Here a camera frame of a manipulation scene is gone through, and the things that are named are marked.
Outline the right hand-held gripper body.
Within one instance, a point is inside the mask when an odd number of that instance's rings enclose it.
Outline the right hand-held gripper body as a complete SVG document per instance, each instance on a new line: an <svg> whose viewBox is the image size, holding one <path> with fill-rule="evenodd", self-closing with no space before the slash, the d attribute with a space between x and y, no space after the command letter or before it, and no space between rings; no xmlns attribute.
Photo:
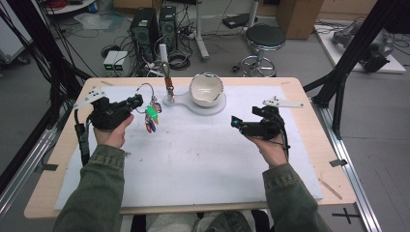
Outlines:
<svg viewBox="0 0 410 232"><path fill-rule="evenodd" d="M245 136L259 136L263 140L270 140L285 132L285 123L279 114L280 107L303 107L301 102L289 101L273 96L262 102L263 107L254 106L252 113L260 116L259 122L240 121L240 133Z"/></svg>

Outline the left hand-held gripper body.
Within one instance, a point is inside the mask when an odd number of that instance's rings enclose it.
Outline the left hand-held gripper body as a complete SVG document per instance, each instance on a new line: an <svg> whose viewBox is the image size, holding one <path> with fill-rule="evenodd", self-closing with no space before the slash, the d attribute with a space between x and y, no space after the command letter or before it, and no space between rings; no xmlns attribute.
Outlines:
<svg viewBox="0 0 410 232"><path fill-rule="evenodd" d="M87 103L93 105L93 111L87 119L100 131L114 130L135 110L135 97L111 102L106 92L97 87L93 87L83 100L73 105L73 108L78 110Z"/></svg>

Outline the white branched stand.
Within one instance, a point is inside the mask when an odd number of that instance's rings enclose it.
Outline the white branched stand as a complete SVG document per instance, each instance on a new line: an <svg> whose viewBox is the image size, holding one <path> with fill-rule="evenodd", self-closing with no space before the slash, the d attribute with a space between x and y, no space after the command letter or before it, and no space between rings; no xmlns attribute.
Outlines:
<svg viewBox="0 0 410 232"><path fill-rule="evenodd" d="M159 49L160 49L160 55L161 55L161 70L163 72L162 63L163 62L168 63L168 58L167 58L168 53L167 53L166 45L164 43L161 43L159 45ZM189 90L187 91L187 93L182 94L182 95L176 95L174 93L173 99L170 99L168 95L166 94L166 96L163 98L162 101L165 105L169 107L181 105L187 108L189 111L197 115L200 115L200 116L217 115L221 113L226 107L226 95L224 94L224 86L223 86L223 93L222 93L219 103L211 107L203 107L203 106L199 106L196 103L194 103L193 100L190 98L190 86L189 86Z"/></svg>

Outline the person's left hand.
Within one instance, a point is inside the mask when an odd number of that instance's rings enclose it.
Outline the person's left hand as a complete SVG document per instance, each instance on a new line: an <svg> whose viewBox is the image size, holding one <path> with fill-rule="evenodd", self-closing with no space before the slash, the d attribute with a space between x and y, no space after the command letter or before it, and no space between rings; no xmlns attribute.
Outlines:
<svg viewBox="0 0 410 232"><path fill-rule="evenodd" d="M132 123L133 119L134 116L131 114L114 130L93 128L97 143L120 149L125 144L126 128Z"/></svg>

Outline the person's right hand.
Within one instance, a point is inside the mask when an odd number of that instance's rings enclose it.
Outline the person's right hand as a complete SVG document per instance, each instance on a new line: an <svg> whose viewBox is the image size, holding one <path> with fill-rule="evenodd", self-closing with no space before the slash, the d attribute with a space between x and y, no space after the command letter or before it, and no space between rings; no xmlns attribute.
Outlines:
<svg viewBox="0 0 410 232"><path fill-rule="evenodd" d="M264 140L256 136L248 136L248 140L256 145L259 153L270 168L288 163L281 135L277 135L270 140Z"/></svg>

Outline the white power supply unit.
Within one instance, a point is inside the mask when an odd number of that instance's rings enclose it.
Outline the white power supply unit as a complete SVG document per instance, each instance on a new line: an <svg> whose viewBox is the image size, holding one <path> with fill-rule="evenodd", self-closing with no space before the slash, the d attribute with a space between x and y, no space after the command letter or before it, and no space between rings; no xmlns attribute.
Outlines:
<svg viewBox="0 0 410 232"><path fill-rule="evenodd" d="M118 51L113 62L114 74L116 76L124 76L128 73L129 67L129 53L127 51Z"/></svg>
<svg viewBox="0 0 410 232"><path fill-rule="evenodd" d="M117 56L117 51L111 50L107 53L103 61L103 66L108 76L114 75L114 63L116 60L116 56Z"/></svg>

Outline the white eggshell-shaped bowl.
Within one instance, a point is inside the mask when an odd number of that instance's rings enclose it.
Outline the white eggshell-shaped bowl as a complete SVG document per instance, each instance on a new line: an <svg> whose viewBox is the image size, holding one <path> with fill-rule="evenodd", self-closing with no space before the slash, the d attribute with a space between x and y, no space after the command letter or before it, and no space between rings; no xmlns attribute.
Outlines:
<svg viewBox="0 0 410 232"><path fill-rule="evenodd" d="M222 81L213 73L197 74L190 82L190 98L199 106L211 107L217 105L222 93Z"/></svg>

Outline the white foam mat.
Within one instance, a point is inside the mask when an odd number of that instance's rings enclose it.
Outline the white foam mat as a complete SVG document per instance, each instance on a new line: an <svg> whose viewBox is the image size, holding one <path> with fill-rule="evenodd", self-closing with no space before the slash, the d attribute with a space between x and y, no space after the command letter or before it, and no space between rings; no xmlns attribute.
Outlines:
<svg viewBox="0 0 410 232"><path fill-rule="evenodd" d="M136 114L126 131L122 205L133 207L258 203L265 199L268 167L255 145L231 127L232 117L258 121L251 109L279 86L227 86L226 105L213 116L183 106L164 106L154 132Z"/></svg>

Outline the black computer tower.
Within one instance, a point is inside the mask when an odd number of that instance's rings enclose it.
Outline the black computer tower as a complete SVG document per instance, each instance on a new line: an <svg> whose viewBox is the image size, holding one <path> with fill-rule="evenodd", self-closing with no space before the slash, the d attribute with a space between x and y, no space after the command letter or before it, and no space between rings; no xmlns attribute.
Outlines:
<svg viewBox="0 0 410 232"><path fill-rule="evenodd" d="M168 51L177 49L177 21L176 8L174 6L162 6L160 10L159 26L162 42Z"/></svg>
<svg viewBox="0 0 410 232"><path fill-rule="evenodd" d="M139 53L149 61L157 59L157 41L160 29L155 8L139 8L134 15L130 27L132 41Z"/></svg>

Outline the clear plastic bag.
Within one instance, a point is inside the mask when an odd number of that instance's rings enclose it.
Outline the clear plastic bag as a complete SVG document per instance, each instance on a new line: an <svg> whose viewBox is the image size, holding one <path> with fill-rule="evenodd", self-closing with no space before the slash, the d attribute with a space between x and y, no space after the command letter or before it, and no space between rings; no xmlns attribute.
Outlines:
<svg viewBox="0 0 410 232"><path fill-rule="evenodd" d="M79 22L85 30L106 30L112 24L111 20L103 19L98 14L78 14L74 19Z"/></svg>

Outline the black round stool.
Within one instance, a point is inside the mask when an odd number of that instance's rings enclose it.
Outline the black round stool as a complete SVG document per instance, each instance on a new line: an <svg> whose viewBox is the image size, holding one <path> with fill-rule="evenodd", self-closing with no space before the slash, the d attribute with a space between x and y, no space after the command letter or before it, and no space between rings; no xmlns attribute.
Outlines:
<svg viewBox="0 0 410 232"><path fill-rule="evenodd" d="M234 73L242 72L244 76L276 77L276 66L264 56L264 53L284 47L286 38L283 31L278 27L257 24L246 31L245 39L255 54L242 59L232 67L231 71Z"/></svg>

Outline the thin wooden stick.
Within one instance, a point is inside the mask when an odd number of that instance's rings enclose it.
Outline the thin wooden stick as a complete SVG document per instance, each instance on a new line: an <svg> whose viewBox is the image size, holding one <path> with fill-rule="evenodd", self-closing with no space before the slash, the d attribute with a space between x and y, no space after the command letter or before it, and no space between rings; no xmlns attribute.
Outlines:
<svg viewBox="0 0 410 232"><path fill-rule="evenodd" d="M335 197L337 197L339 200L342 200L342 196L341 194L339 194L334 188L332 188L328 183L326 183L324 180L322 179L318 179L318 181L326 188L328 189Z"/></svg>

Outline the white-legged wooden desk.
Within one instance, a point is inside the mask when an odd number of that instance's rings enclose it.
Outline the white-legged wooden desk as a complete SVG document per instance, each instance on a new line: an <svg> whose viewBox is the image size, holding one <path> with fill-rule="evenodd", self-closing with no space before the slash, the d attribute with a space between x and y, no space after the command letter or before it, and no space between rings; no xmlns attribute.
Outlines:
<svg viewBox="0 0 410 232"><path fill-rule="evenodd" d="M195 0L195 3L196 3L196 28L195 28L195 31L193 32L193 35L194 35L197 47L200 52L201 61L206 62L209 59L210 55L204 43L204 40L202 38L202 10L201 10L202 0ZM251 1L250 9L249 9L249 20L245 24L246 27L252 27L254 25L258 5L259 5L259 0Z"/></svg>

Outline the flat black box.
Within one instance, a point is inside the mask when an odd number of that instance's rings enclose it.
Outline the flat black box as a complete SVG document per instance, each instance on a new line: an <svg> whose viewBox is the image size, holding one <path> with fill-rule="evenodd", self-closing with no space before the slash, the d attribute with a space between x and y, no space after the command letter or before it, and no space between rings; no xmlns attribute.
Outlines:
<svg viewBox="0 0 410 232"><path fill-rule="evenodd" d="M249 14L237 14L228 16L222 20L222 23L229 29L246 26L249 22Z"/></svg>

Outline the round white table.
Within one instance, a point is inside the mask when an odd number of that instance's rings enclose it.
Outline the round white table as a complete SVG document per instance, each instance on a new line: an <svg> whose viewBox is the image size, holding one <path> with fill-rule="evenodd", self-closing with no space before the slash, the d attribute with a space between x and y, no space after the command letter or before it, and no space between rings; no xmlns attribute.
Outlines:
<svg viewBox="0 0 410 232"><path fill-rule="evenodd" d="M49 14L58 15L83 9L97 8L97 0L46 0L43 7Z"/></svg>

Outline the wooden cabinet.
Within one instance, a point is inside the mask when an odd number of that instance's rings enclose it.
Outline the wooden cabinet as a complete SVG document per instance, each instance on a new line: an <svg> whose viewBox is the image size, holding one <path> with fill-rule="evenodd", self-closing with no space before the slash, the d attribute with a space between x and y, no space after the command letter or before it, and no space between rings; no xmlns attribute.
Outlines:
<svg viewBox="0 0 410 232"><path fill-rule="evenodd" d="M288 40L307 40L324 0L280 0L277 22Z"/></svg>

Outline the black tape cross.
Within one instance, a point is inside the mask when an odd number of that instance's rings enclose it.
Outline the black tape cross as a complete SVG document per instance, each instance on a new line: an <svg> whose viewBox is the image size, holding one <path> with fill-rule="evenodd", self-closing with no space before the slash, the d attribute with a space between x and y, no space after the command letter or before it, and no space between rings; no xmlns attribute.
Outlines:
<svg viewBox="0 0 410 232"><path fill-rule="evenodd" d="M342 213L332 213L333 217L345 218L348 224L352 223L353 218L360 218L361 216L358 214L351 214L347 211L346 208L342 208Z"/></svg>

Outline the white board with equipment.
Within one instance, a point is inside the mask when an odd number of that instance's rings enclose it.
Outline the white board with equipment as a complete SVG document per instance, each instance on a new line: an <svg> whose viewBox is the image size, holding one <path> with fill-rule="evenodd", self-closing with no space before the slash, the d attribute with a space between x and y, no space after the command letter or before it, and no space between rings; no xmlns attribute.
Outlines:
<svg viewBox="0 0 410 232"><path fill-rule="evenodd" d="M405 69L392 55L394 39L384 29L369 29L363 20L322 21L314 24L331 63L336 67L356 55L352 70L362 73L405 73Z"/></svg>

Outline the black metal frame post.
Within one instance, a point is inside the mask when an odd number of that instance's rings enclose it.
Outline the black metal frame post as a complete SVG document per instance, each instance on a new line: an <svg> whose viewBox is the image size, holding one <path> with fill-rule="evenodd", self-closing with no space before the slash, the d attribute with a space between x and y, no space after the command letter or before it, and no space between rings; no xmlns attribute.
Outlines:
<svg viewBox="0 0 410 232"><path fill-rule="evenodd" d="M309 92L321 87L319 93L312 101L319 107L326 108L332 98L335 99L334 115L331 129L338 140L341 140L340 122L344 100L346 80L353 68L364 56L366 49L370 46L377 34L384 28L385 24L396 14L400 3L404 0L377 0L358 34L353 38L341 55L336 66L323 77L303 87Z"/></svg>
<svg viewBox="0 0 410 232"><path fill-rule="evenodd" d="M0 17L29 51L44 78L50 83L51 106L0 175L0 194L11 185L12 179L28 158L29 151L34 147L43 131L58 122L57 110L64 102L75 100L79 96L82 89L80 80L85 81L91 78L89 73L82 71L74 62L70 62L65 57L32 0L6 0L6 2L34 44L28 43L1 9Z"/></svg>

